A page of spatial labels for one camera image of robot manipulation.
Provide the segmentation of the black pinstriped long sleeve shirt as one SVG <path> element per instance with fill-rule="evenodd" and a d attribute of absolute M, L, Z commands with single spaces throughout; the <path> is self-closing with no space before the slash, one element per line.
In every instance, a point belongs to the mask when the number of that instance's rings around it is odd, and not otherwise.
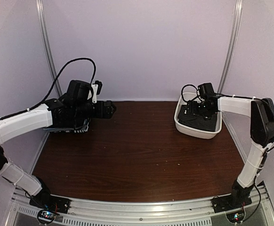
<path fill-rule="evenodd" d="M 182 105 L 180 107 L 180 111 L 177 116 L 177 120 L 180 124 L 191 127 L 193 129 L 204 130 L 208 132 L 214 132 L 216 130 L 217 119 L 217 114 L 208 119 L 192 114 L 191 110 L 187 108 L 187 105 Z"/>

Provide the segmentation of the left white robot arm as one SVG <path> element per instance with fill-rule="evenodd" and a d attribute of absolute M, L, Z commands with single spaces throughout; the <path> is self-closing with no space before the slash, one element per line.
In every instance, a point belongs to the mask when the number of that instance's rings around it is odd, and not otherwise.
<path fill-rule="evenodd" d="M 46 193 L 46 186 L 40 179 L 8 160 L 2 144 L 37 129 L 47 129 L 50 132 L 87 132 L 91 119 L 110 119 L 116 112 L 112 101 L 97 99 L 101 89 L 100 81 L 90 84 L 72 80 L 60 98 L 45 99 L 35 107 L 1 117 L 0 176 L 21 187 L 29 195 L 36 196 L 35 200 L 42 208 L 50 209 L 54 205 L 54 198 Z"/>

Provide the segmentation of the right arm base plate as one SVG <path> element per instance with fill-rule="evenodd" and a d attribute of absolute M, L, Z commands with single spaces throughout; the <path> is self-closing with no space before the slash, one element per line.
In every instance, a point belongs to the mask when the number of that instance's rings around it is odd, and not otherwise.
<path fill-rule="evenodd" d="M 249 197 L 246 197 L 244 201 L 237 201 L 231 194 L 225 196 L 214 196 L 210 201 L 215 213 L 242 209 L 244 206 L 252 204 L 252 200 Z"/>

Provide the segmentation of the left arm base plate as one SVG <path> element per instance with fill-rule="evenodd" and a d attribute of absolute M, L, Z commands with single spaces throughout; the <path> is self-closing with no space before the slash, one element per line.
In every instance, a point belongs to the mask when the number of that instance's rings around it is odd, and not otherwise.
<path fill-rule="evenodd" d="M 49 193 L 40 193 L 36 196 L 32 196 L 29 204 L 51 212 L 67 214 L 70 206 L 70 200 L 51 195 Z"/>

